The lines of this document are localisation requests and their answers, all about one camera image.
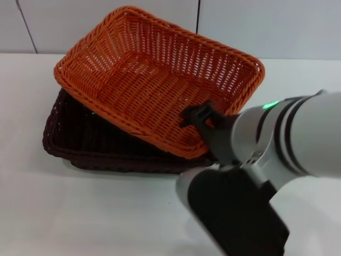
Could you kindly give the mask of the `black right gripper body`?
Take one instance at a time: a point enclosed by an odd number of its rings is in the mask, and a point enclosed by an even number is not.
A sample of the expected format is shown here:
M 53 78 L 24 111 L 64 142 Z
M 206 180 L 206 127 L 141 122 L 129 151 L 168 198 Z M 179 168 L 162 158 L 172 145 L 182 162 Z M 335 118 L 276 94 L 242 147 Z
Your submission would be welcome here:
M 238 117 L 238 114 L 223 116 L 210 113 L 200 119 L 199 134 L 215 160 L 224 166 L 240 163 L 232 147 L 232 130 Z

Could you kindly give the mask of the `orange wicker basket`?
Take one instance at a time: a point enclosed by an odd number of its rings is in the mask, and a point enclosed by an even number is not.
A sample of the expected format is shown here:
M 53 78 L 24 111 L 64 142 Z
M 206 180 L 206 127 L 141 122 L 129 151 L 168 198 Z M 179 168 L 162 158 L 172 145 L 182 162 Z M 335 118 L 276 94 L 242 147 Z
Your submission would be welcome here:
M 73 98 L 123 131 L 192 159 L 207 152 L 180 113 L 213 100 L 239 112 L 265 76 L 257 58 L 134 6 L 109 13 L 54 67 Z

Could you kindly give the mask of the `dark brown wicker basket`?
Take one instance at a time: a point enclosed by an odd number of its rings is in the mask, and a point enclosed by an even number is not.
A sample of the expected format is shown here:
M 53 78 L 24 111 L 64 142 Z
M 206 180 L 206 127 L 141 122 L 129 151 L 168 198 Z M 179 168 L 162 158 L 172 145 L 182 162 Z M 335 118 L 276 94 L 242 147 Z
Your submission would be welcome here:
M 43 147 L 83 170 L 180 174 L 213 164 L 210 155 L 185 159 L 134 137 L 60 90 L 47 118 Z

